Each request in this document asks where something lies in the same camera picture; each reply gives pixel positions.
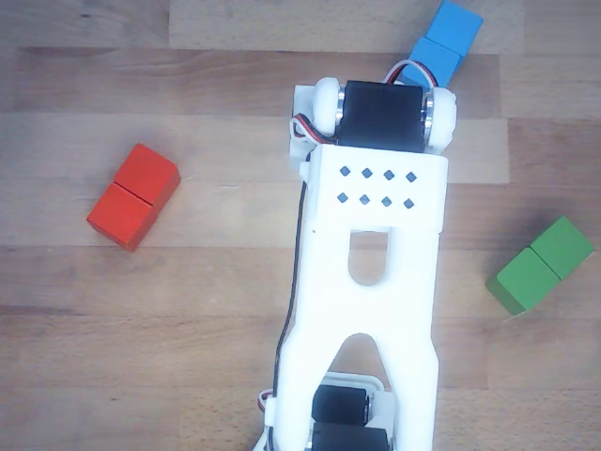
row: wire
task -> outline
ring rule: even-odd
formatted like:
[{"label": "wire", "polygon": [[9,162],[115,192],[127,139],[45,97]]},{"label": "wire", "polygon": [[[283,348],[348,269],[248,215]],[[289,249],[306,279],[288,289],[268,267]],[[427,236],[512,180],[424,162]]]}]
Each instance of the wire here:
[{"label": "wire", "polygon": [[[311,159],[311,153],[307,154],[307,161]],[[302,183],[300,190],[299,200],[299,216],[297,219],[297,234],[294,241],[294,266],[292,270],[292,287],[290,289],[290,301],[288,304],[288,311],[285,315],[284,328],[280,334],[278,340],[278,346],[275,349],[275,365],[273,369],[273,397],[278,396],[278,376],[280,372],[280,354],[282,353],[282,346],[284,344],[285,335],[288,332],[288,326],[290,325],[290,319],[292,318],[292,311],[294,310],[294,301],[297,292],[297,280],[299,278],[299,257],[301,253],[301,229],[302,229],[302,208],[304,206],[304,197],[307,192],[307,183]]]},{"label": "wire", "polygon": [[394,66],[392,66],[391,69],[386,74],[386,76],[384,77],[384,81],[382,83],[386,83],[388,85],[393,84],[396,81],[396,79],[399,77],[399,75],[401,74],[401,71],[403,71],[403,69],[406,68],[407,66],[413,66],[419,72],[421,72],[422,75],[427,80],[430,88],[439,85],[434,74],[430,71],[429,68],[427,68],[425,66],[424,63],[421,63],[419,61],[413,61],[410,59],[403,59],[403,60],[399,61],[398,63],[396,63]]},{"label": "wire", "polygon": [[[307,154],[307,158],[305,161],[311,160],[311,152]],[[290,301],[288,303],[288,311],[285,315],[284,327],[282,328],[282,333],[280,334],[280,339],[278,340],[278,346],[275,349],[275,365],[273,368],[273,388],[271,390],[265,390],[259,394],[259,399],[265,394],[271,394],[273,397],[277,397],[278,395],[278,377],[280,373],[280,355],[282,354],[282,346],[284,344],[285,335],[288,332],[288,327],[290,325],[290,320],[292,318],[292,311],[294,310],[294,302],[297,294],[297,281],[299,280],[299,260],[301,255],[301,231],[302,231],[302,210],[304,208],[304,198],[307,193],[307,183],[302,183],[302,188],[300,189],[300,199],[299,199],[299,215],[297,217],[297,233],[294,240],[294,263],[292,267],[292,286],[290,288]],[[262,408],[261,400],[257,401],[259,404],[259,409],[264,411],[264,407]],[[273,447],[273,427],[270,427],[268,433],[268,450],[275,451]]]},{"label": "wire", "polygon": [[265,411],[265,404],[267,402],[267,398],[270,397],[272,393],[273,393],[272,389],[263,390],[261,393],[259,393],[259,396],[256,399],[256,404],[259,406],[259,409],[261,410],[261,412]]},{"label": "wire", "polygon": [[334,138],[319,132],[303,113],[298,113],[290,119],[290,136],[302,141],[311,141],[316,146],[335,143]]},{"label": "wire", "polygon": [[256,445],[253,448],[253,451],[265,451],[265,445],[267,444],[267,428],[263,428],[263,433],[259,440],[256,442]]}]

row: stacked cubes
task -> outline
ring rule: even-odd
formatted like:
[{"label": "stacked cubes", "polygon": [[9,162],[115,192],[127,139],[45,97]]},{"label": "stacked cubes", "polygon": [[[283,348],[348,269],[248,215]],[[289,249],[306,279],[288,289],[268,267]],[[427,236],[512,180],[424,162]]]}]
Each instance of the stacked cubes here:
[{"label": "stacked cubes", "polygon": [[109,240],[134,251],[178,185],[176,166],[138,144],[87,221]]},{"label": "stacked cubes", "polygon": [[520,252],[486,286],[512,315],[530,310],[593,251],[562,216]]},{"label": "stacked cubes", "polygon": [[[468,54],[482,21],[477,14],[444,0],[425,38],[418,40],[409,59],[423,63],[439,86],[446,87]],[[424,76],[412,66],[403,70],[401,81],[406,85],[428,87]]]}]

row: cable connector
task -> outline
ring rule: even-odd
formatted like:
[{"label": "cable connector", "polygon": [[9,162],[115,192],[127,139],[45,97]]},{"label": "cable connector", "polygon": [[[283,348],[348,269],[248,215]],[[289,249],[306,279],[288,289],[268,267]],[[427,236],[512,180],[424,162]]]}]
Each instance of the cable connector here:
[{"label": "cable connector", "polygon": [[275,397],[268,397],[267,402],[265,403],[265,416],[264,422],[265,426],[269,428],[273,428],[275,424],[275,411],[277,407],[277,401]]}]

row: red block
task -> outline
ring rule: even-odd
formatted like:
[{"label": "red block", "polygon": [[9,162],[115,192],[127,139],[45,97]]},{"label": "red block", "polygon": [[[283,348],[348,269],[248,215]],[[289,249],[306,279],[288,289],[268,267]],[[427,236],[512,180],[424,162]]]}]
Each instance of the red block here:
[{"label": "red block", "polygon": [[179,181],[173,163],[138,144],[87,216],[87,221],[106,238],[134,251]]}]

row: black servo motor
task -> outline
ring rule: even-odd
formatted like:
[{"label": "black servo motor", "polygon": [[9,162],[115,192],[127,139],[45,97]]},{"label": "black servo motor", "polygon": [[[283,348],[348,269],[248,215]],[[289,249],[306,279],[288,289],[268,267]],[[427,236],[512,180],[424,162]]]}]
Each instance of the black servo motor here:
[{"label": "black servo motor", "polygon": [[367,428],[366,390],[320,385],[313,399],[313,451],[389,451],[386,429]]},{"label": "black servo motor", "polygon": [[343,89],[339,146],[424,152],[423,88],[349,81]]}]

